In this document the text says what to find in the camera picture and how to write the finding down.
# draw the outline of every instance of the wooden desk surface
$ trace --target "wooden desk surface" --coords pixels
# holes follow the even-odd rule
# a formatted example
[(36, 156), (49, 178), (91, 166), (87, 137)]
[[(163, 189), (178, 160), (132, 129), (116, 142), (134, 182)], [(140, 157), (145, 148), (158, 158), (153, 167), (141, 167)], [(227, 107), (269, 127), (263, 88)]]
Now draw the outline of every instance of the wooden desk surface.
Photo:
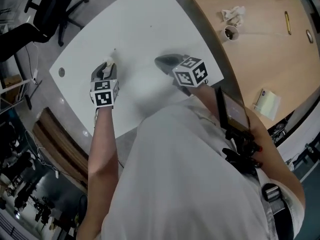
[(221, 10), (245, 6), (246, 33), (288, 34), (285, 11), (292, 35), (241, 34), (223, 48), (238, 81), (244, 104), (253, 109), (262, 88), (281, 97), (274, 121), (259, 115), (267, 128), (302, 104), (320, 85), (320, 59), (316, 42), (309, 43), (306, 30), (314, 37), (311, 23), (300, 0), (195, 0), (217, 35), (227, 25)]

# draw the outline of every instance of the black office chair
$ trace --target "black office chair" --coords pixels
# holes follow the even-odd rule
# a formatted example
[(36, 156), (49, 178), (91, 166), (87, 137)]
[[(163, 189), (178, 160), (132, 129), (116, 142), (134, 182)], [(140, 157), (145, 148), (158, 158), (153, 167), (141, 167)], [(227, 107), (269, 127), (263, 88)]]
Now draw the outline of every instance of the black office chair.
[(21, 48), (30, 42), (46, 43), (55, 34), (59, 26), (58, 44), (64, 45), (63, 32), (67, 27), (68, 22), (76, 25), (80, 29), (82, 25), (76, 23), (69, 18), (69, 15), (82, 3), (87, 3), (89, 0), (80, 0), (69, 10), (67, 10), (71, 0), (41, 0), (37, 5), (28, 0), (24, 12), (29, 8), (36, 11), (33, 25), (29, 23), (22, 24), (7, 33), (0, 35), (0, 62), (4, 62), (14, 55)]
[(27, 13), (29, 8), (36, 10), (33, 24), (43, 35), (47, 37), (52, 37), (59, 26), (58, 44), (62, 47), (64, 45), (64, 42), (62, 41), (63, 32), (67, 27), (68, 22), (76, 25), (81, 30), (84, 28), (84, 26), (70, 19), (69, 15), (82, 3), (88, 2), (89, 0), (80, 0), (67, 10), (71, 0), (41, 0), (39, 5), (33, 3), (32, 0), (28, 0), (24, 8), (24, 12)]

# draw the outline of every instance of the wooden slats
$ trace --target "wooden slats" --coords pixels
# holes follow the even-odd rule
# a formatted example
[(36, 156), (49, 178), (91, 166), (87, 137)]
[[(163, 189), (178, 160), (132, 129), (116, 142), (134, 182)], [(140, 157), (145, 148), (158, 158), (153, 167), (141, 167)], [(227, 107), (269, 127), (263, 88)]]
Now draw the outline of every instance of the wooden slats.
[(33, 133), (51, 157), (70, 176), (88, 185), (88, 155), (76, 144), (49, 108), (45, 108)]

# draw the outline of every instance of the white table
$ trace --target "white table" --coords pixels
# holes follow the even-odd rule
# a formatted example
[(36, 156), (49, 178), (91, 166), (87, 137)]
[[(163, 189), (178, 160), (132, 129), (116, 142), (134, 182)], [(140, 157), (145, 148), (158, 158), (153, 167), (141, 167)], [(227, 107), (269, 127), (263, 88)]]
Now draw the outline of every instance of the white table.
[[(117, 0), (71, 41), (50, 73), (93, 135), (91, 74), (104, 58), (113, 57), (120, 87), (112, 113), (117, 138), (159, 109), (187, 98), (154, 63), (156, 57), (173, 53), (203, 59), (208, 84), (223, 79), (205, 41), (176, 0)], [(59, 76), (60, 68), (65, 70), (64, 77)]]

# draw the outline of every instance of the white cloth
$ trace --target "white cloth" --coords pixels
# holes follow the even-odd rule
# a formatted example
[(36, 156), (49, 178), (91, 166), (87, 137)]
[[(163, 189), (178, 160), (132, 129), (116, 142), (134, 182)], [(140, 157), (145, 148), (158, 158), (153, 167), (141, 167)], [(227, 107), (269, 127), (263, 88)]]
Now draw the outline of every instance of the white cloth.
[(237, 28), (244, 23), (246, 8), (244, 6), (236, 6), (230, 10), (222, 10), (221, 13), (224, 22), (228, 22), (228, 24)]
[[(100, 239), (270, 238), (258, 182), (224, 160), (233, 145), (208, 111), (191, 108), (167, 107), (141, 123)], [(304, 209), (284, 189), (296, 235)]]

